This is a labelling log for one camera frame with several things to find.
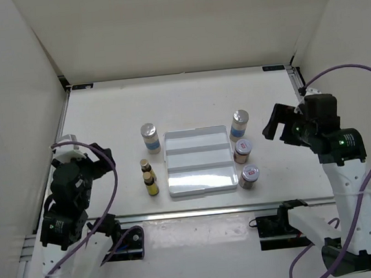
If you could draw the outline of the spice jar white lid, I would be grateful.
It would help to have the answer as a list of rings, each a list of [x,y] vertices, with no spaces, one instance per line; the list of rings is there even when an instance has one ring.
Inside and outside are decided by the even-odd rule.
[[[239,186],[245,190],[252,189],[259,177],[260,171],[256,165],[246,165],[240,173]]]
[[[252,143],[247,139],[239,139],[234,148],[233,158],[237,164],[245,164],[249,160],[251,150],[253,149]]]

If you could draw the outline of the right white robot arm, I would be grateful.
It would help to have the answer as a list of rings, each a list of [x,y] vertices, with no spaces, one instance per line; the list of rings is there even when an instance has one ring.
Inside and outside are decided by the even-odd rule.
[[[285,234],[299,230],[320,249],[325,277],[371,271],[370,173],[361,134],[341,128],[337,99],[327,93],[306,96],[297,107],[275,104],[264,137],[274,139],[279,124],[284,126],[281,141],[318,156],[332,187],[340,228],[316,216],[305,201],[291,200],[278,207],[278,229]]]

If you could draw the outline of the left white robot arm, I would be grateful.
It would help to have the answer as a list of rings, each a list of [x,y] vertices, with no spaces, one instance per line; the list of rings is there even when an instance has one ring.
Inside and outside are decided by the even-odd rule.
[[[93,161],[77,148],[54,149],[51,194],[44,203],[40,239],[43,278],[71,278],[75,253],[88,219],[93,182],[115,171],[112,151],[97,143],[88,146]]]

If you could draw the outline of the tall jar right blue label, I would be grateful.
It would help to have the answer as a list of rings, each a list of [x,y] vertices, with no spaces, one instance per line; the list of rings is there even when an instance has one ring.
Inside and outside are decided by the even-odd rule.
[[[233,142],[242,139],[245,135],[249,114],[245,110],[236,110],[233,113],[232,124],[230,127],[230,140]]]

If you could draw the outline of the tall jar blue label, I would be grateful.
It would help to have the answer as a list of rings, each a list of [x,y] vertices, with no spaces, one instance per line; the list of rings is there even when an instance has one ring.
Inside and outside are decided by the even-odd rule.
[[[230,140],[233,142],[242,139],[245,135],[249,114],[245,110],[236,110],[233,113],[232,124],[230,127]]]
[[[141,126],[141,135],[150,154],[158,154],[161,151],[159,136],[154,124],[150,122],[143,124]]]

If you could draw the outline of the small yellow bottle rear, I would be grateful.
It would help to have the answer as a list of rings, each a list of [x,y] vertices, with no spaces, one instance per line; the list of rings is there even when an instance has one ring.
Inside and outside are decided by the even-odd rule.
[[[157,178],[156,178],[155,172],[152,169],[152,166],[150,165],[149,161],[147,159],[142,159],[139,163],[140,163],[142,172],[149,172],[152,178],[156,181]]]

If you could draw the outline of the small yellow bottle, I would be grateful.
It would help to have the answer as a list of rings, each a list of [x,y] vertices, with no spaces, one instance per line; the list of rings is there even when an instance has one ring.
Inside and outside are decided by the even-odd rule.
[[[144,184],[147,189],[147,193],[150,196],[156,196],[159,193],[158,185],[155,183],[155,179],[153,178],[150,172],[144,172],[142,174],[142,178],[144,179]]]
[[[149,172],[152,178],[156,181],[157,178],[156,178],[155,172],[152,169],[152,166],[150,165],[149,161],[147,159],[142,159],[139,163],[140,163],[142,172]]]

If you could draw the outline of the small yellow bottle front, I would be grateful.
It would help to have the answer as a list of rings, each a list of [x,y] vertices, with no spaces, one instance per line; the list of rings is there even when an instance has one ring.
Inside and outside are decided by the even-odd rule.
[[[147,189],[147,193],[150,196],[156,196],[159,193],[158,185],[155,183],[155,179],[153,178],[150,172],[144,172],[142,174],[142,178],[144,179],[144,184]]]

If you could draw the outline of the tall jar left blue label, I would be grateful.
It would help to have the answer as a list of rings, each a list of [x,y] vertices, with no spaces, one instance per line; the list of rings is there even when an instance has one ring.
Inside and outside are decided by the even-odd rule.
[[[154,124],[150,122],[143,124],[141,126],[141,135],[150,154],[158,154],[161,151],[159,136]]]

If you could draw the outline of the white divided organizer tray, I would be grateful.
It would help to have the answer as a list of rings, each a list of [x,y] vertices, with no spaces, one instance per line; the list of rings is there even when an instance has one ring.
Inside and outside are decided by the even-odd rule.
[[[236,189],[238,174],[224,125],[170,131],[164,134],[163,140],[171,197],[186,198]]]

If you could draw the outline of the right aluminium rail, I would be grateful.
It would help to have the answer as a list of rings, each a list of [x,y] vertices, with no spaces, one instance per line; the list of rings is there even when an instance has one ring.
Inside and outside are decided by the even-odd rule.
[[[298,91],[300,88],[302,88],[302,86],[304,86],[305,83],[303,77],[299,73],[298,67],[292,67],[290,65],[285,65],[284,67],[286,68],[287,75],[290,79],[292,88],[295,91],[296,97],[301,99],[301,95]]]

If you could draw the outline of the aluminium rail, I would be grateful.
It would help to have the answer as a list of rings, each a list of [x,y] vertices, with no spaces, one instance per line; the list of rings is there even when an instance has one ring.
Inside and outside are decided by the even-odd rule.
[[[248,205],[238,205],[233,207],[212,207],[210,209],[192,209],[188,211],[171,211],[165,213],[137,214],[137,215],[117,215],[121,223],[140,223],[144,221],[174,220],[182,218],[193,218],[200,216],[218,216],[221,214],[248,213],[256,211],[275,210],[282,202],[256,203]]]
[[[62,112],[60,115],[54,142],[59,141],[59,139],[62,137],[62,132],[63,132],[64,124],[65,124],[65,118],[67,115],[66,113],[67,113],[70,94],[71,94],[70,87],[66,87],[65,99],[64,99],[63,106],[62,106]],[[49,190],[50,190],[49,186],[51,185],[52,172],[54,170],[54,167],[51,165],[52,160],[53,160],[53,156],[51,156],[50,161],[49,161],[49,168],[47,170],[47,179],[45,180],[46,183],[45,183],[45,186],[43,188],[43,193],[42,193],[43,196],[41,198],[40,204],[38,205],[38,208],[39,208],[38,215],[35,218],[34,223],[33,223],[33,229],[32,229],[33,235],[36,235],[38,232],[41,216],[43,214],[44,203],[47,197],[49,196]]]
[[[286,68],[287,75],[290,79],[292,88],[295,91],[296,97],[301,99],[301,95],[298,91],[300,88],[302,88],[302,86],[304,86],[305,83],[303,77],[299,73],[298,67],[292,67],[290,65],[285,65],[284,67]]]

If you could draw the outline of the left aluminium rail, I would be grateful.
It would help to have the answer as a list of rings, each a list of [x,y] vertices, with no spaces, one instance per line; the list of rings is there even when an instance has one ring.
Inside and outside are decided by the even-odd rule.
[[[62,132],[63,132],[64,124],[65,124],[65,118],[67,115],[66,113],[67,113],[70,94],[71,94],[70,87],[66,87],[65,99],[64,99],[63,106],[62,106],[62,112],[60,115],[54,142],[59,141],[59,139],[62,137]],[[51,165],[52,160],[53,160],[53,156],[51,156],[50,161],[49,161],[49,168],[47,170],[47,179],[45,180],[46,183],[45,183],[45,186],[43,188],[43,193],[42,193],[43,196],[41,198],[40,204],[38,205],[38,208],[39,208],[38,215],[35,218],[34,223],[33,223],[33,229],[32,229],[33,235],[36,235],[38,232],[41,216],[43,214],[44,203],[47,197],[49,196],[49,190],[50,190],[49,186],[51,185],[52,172],[54,170],[54,167]]]

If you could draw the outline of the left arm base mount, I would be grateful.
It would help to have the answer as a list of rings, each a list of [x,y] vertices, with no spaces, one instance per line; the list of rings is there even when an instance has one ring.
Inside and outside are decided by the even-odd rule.
[[[101,266],[108,262],[139,261],[145,257],[145,232],[140,226],[122,228],[118,220],[112,224],[102,224],[97,232],[104,233],[112,241]]]

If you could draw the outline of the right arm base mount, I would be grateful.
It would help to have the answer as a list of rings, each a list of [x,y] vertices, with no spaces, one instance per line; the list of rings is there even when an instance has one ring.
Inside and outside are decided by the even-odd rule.
[[[248,226],[257,229],[262,251],[307,247],[310,240],[289,223],[288,212],[296,207],[307,207],[303,200],[282,202],[275,214],[257,216]]]

